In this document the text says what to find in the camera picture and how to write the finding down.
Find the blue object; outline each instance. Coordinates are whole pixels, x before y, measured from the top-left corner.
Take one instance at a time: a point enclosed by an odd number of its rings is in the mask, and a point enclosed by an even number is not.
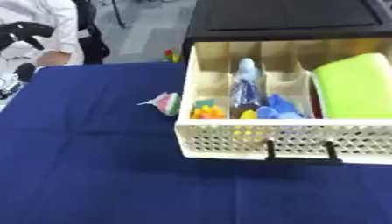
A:
[[[259,119],[301,119],[294,104],[286,101],[279,94],[273,94],[268,98],[268,107],[260,107],[257,110]]]
[[[258,119],[279,119],[279,113],[271,107],[260,107],[257,110]]]
[[[173,119],[136,106],[180,91],[184,73],[38,72],[0,114],[0,223],[392,223],[391,165],[184,157]]]
[[[292,104],[289,101],[286,101],[279,94],[272,94],[270,97],[268,97],[268,103],[269,106],[275,109],[279,114],[287,113],[287,112],[297,113],[297,109],[294,106],[294,104]]]

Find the green sponge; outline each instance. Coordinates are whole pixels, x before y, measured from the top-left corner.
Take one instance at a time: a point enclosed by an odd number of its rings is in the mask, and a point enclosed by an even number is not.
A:
[[[321,66],[313,80],[324,118],[392,118],[392,66],[380,53]]]

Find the orange toy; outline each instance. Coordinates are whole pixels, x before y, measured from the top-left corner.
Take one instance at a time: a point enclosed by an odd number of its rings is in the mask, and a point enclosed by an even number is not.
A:
[[[225,117],[225,112],[218,107],[204,105],[194,110],[191,119],[224,119]]]

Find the chair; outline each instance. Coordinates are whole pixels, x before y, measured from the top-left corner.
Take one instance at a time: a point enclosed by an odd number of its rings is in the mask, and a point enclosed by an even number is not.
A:
[[[79,17],[79,31],[87,30],[89,37],[80,38],[80,46],[83,49],[84,64],[102,64],[103,59],[110,55],[108,46],[102,41],[102,33],[95,25],[96,8],[91,0],[73,0],[76,4]]]

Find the gray floor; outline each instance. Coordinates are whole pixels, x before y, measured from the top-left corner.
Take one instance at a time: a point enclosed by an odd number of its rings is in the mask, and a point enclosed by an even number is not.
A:
[[[123,20],[130,26],[124,30],[116,22],[112,5],[95,0],[96,23],[112,51],[105,63],[162,61],[166,49],[180,52],[196,1],[117,0]]]

